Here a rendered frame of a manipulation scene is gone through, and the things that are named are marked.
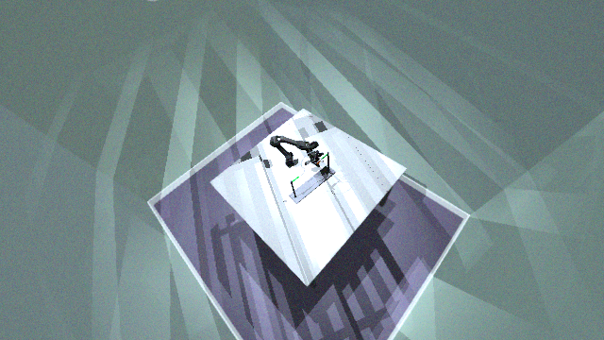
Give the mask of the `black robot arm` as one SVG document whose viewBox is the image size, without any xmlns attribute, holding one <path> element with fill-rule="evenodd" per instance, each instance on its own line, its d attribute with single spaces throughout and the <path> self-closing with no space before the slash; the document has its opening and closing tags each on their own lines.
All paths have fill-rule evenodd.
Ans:
<svg viewBox="0 0 604 340">
<path fill-rule="evenodd" d="M 278 140 L 278 139 L 280 139 L 280 140 Z M 294 154 L 292 152 L 288 152 L 281 145 L 281 143 L 285 143 L 288 145 L 294 145 L 300 150 L 306 150 L 307 154 L 319 146 L 317 141 L 312 141 L 311 143 L 308 141 L 296 141 L 296 140 L 287 138 L 283 135 L 281 135 L 281 136 L 275 135 L 275 136 L 270 137 L 269 145 L 278 149 L 285 156 L 285 163 L 286 163 L 285 165 L 287 165 L 289 168 L 291 168 L 294 165 L 294 163 L 293 163 Z M 307 146 L 306 146 L 306 144 L 307 144 Z M 310 154 L 311 157 L 315 158 L 314 152 L 316 153 L 316 157 L 318 157 L 319 156 L 318 154 L 320 153 L 319 150 L 316 150 L 316 151 L 313 150 L 313 152 Z"/>
</svg>

